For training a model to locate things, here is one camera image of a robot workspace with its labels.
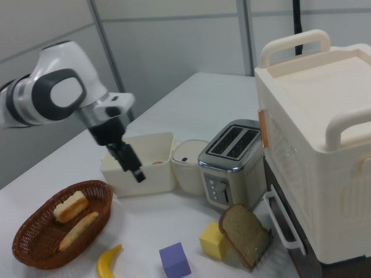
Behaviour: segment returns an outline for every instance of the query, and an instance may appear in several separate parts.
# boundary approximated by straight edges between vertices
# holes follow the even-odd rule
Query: yellow block
[[[218,223],[211,222],[199,237],[202,251],[213,258],[222,260],[230,249],[230,244],[219,231]]]

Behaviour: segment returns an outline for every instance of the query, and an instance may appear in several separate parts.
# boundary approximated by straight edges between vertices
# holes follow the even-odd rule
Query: slice of bread
[[[231,243],[243,266],[252,270],[256,263],[255,248],[268,233],[256,215],[243,204],[235,204],[220,217],[219,230]]]
[[[54,216],[61,223],[67,223],[89,206],[89,201],[81,191],[76,191],[53,211]]]
[[[59,244],[59,250],[63,251],[67,249],[77,238],[89,227],[91,223],[98,217],[98,212],[93,212],[85,216],[80,220],[64,237],[64,239]]]

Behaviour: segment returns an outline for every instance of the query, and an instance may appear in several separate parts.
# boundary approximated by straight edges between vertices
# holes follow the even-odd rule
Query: wicker basket
[[[53,215],[56,206],[81,191],[89,207],[70,222],[59,223]],[[25,265],[38,269],[59,268],[81,254],[103,230],[111,214],[112,190],[102,181],[84,181],[63,189],[50,198],[20,227],[13,241],[13,255]],[[99,216],[76,241],[64,251],[59,244],[66,234],[86,215]]]

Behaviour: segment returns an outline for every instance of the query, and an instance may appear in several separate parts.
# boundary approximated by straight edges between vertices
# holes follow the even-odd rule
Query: purple cube
[[[180,242],[161,249],[159,252],[168,278],[181,278],[191,274],[190,265]]]

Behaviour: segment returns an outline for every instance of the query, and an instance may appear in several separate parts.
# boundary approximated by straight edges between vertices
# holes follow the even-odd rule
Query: silver toaster
[[[198,164],[209,203],[252,209],[266,190],[259,122],[231,122],[200,153]]]

